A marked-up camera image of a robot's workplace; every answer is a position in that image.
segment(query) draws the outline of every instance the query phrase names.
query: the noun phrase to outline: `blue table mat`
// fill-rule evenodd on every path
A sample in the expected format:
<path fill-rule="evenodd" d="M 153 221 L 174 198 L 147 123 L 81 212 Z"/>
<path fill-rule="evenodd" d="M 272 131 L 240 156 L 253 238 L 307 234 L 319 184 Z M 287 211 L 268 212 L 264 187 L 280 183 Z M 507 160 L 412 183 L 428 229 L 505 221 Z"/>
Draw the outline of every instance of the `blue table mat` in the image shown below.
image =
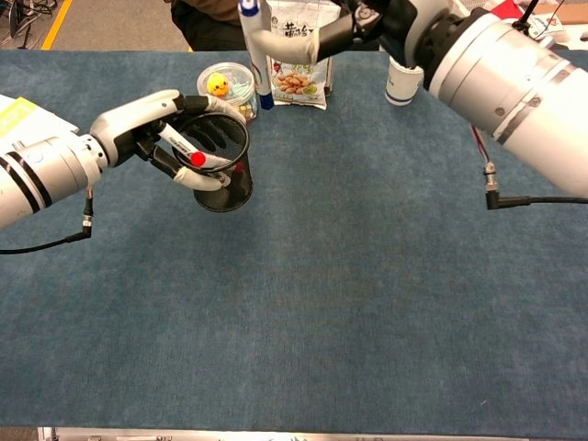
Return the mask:
<path fill-rule="evenodd" d="M 2 51 L 0 93 L 85 131 L 221 61 L 247 57 Z M 588 437 L 586 207 L 487 211 L 466 121 L 391 106 L 387 71 L 341 54 L 326 111 L 262 111 L 238 211 L 133 158 L 90 241 L 1 257 L 0 425 Z M 503 194 L 559 194 L 490 149 Z M 83 203 L 0 248 L 78 231 Z"/>

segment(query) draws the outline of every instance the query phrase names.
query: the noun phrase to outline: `floor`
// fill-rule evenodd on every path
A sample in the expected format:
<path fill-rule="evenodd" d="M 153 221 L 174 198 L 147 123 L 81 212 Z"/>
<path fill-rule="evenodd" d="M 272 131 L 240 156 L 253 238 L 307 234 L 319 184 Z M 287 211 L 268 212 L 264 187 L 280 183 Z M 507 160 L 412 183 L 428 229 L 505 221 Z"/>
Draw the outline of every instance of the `floor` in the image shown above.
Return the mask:
<path fill-rule="evenodd" d="M 567 0 L 567 3 L 583 2 L 585 0 Z M 43 15 L 32 24 L 27 48 L 52 51 L 188 51 L 186 41 L 172 23 L 169 8 L 164 0 L 57 0 L 52 16 Z M 0 37 L 4 39 L 7 32 L 8 20 L 4 15 L 0 17 Z M 22 32 L 15 39 L 0 45 L 0 49 L 20 47 L 24 37 Z M 0 428 L 0 441 L 36 439 L 36 428 Z"/>

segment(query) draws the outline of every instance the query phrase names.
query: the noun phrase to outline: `person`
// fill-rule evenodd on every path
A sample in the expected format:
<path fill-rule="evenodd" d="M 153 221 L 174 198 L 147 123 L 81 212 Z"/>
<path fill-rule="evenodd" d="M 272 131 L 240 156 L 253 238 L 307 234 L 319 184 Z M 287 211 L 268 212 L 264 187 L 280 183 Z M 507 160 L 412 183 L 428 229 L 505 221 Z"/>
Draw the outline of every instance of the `person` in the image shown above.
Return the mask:
<path fill-rule="evenodd" d="M 246 51 L 236 0 L 164 0 L 172 4 L 172 20 L 192 51 Z M 333 1 L 347 14 L 345 1 Z M 377 51 L 376 41 L 351 50 Z"/>

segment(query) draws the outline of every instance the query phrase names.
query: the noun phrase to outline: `paper cup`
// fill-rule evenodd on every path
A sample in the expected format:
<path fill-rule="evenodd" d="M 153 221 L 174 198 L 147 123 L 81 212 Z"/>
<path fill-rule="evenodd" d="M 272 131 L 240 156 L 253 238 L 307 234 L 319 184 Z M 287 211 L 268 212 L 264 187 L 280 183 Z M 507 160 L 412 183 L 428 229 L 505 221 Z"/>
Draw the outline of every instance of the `paper cup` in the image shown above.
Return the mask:
<path fill-rule="evenodd" d="M 390 57 L 386 99 L 394 106 L 411 104 L 416 91 L 423 83 L 424 72 L 420 67 L 408 68 Z"/>

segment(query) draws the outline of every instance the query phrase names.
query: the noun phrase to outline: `white robotic arm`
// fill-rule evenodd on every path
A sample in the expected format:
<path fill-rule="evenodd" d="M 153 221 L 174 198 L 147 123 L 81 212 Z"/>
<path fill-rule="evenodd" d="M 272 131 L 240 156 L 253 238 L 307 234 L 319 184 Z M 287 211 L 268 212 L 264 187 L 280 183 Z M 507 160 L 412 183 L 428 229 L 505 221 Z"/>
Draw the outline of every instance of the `white robotic arm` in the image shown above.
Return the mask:
<path fill-rule="evenodd" d="M 158 147 L 161 137 L 186 155 L 196 147 L 168 122 L 184 115 L 224 113 L 245 123 L 230 105 L 212 96 L 182 96 L 164 90 L 109 110 L 89 134 L 73 133 L 0 153 L 0 229 L 91 187 L 109 167 L 137 154 L 178 184 L 195 190 L 221 188 L 218 179 L 197 174 Z"/>
<path fill-rule="evenodd" d="M 378 39 L 399 61 L 424 68 L 433 96 L 556 186 L 588 197 L 588 73 L 482 9 L 461 18 L 447 0 L 347 3 L 350 15 L 309 37 L 285 44 L 257 30 L 246 39 L 286 62 L 317 62 L 354 40 Z M 486 172 L 497 197 L 495 171 Z"/>

